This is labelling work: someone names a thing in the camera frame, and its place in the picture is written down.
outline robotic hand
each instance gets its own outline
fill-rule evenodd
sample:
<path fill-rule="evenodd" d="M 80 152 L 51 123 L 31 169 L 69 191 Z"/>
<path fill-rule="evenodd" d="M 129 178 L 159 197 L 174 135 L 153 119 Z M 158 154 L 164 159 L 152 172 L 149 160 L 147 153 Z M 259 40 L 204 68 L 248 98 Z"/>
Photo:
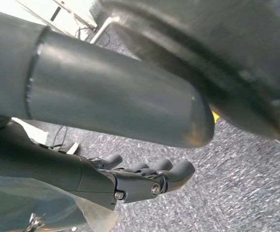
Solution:
<path fill-rule="evenodd" d="M 174 166 L 168 159 L 161 159 L 151 168 L 146 163 L 138 163 L 131 168 L 115 169 L 113 168 L 122 162 L 119 155 L 88 161 L 99 172 L 112 179 L 115 186 L 114 198 L 124 203 L 152 199 L 179 189 L 195 173 L 192 164 L 186 160 Z"/>

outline metal screw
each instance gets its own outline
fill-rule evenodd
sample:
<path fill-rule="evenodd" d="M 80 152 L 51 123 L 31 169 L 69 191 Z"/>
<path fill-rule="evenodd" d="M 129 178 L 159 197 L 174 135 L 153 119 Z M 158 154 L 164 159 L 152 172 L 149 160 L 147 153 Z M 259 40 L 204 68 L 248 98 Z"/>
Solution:
<path fill-rule="evenodd" d="M 151 188 L 152 196 L 156 197 L 161 192 L 161 186 L 157 183 L 154 183 Z"/>
<path fill-rule="evenodd" d="M 122 200 L 124 198 L 124 192 L 115 192 L 115 194 L 114 194 L 114 198 L 116 200 Z"/>

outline metal tube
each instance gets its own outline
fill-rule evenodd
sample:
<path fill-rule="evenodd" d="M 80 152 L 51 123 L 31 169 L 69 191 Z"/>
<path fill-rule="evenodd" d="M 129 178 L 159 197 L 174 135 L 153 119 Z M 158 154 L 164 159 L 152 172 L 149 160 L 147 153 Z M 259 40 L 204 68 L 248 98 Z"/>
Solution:
<path fill-rule="evenodd" d="M 208 105 L 181 78 L 3 14 L 0 115 L 186 148 L 214 130 Z"/>

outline yellow object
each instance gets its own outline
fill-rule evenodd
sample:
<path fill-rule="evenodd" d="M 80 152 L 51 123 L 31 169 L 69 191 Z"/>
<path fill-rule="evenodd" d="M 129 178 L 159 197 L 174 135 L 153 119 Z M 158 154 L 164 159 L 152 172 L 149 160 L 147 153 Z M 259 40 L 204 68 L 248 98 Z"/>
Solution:
<path fill-rule="evenodd" d="M 212 111 L 212 113 L 213 113 L 213 117 L 214 117 L 214 122 L 217 123 L 217 120 L 220 118 L 220 116 L 214 113 L 214 111 Z"/>

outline gray carpet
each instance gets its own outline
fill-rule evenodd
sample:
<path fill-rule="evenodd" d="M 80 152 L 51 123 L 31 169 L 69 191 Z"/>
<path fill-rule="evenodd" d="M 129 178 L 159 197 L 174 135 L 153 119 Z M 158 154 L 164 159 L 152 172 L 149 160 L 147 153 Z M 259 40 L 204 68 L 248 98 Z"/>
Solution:
<path fill-rule="evenodd" d="M 100 8 L 93 12 L 104 19 Z M 131 55 L 109 30 L 112 49 Z M 100 45 L 106 43 L 103 38 Z M 51 144 L 59 126 L 33 124 L 50 132 Z M 63 134 L 57 138 L 61 141 Z M 155 200 L 120 204 L 114 232 L 280 231 L 280 145 L 219 121 L 214 139 L 200 149 L 178 149 L 69 128 L 65 141 L 81 144 L 81 155 L 120 154 L 122 166 L 187 159 L 196 174 L 181 190 Z M 78 231 L 90 231 L 88 227 Z"/>

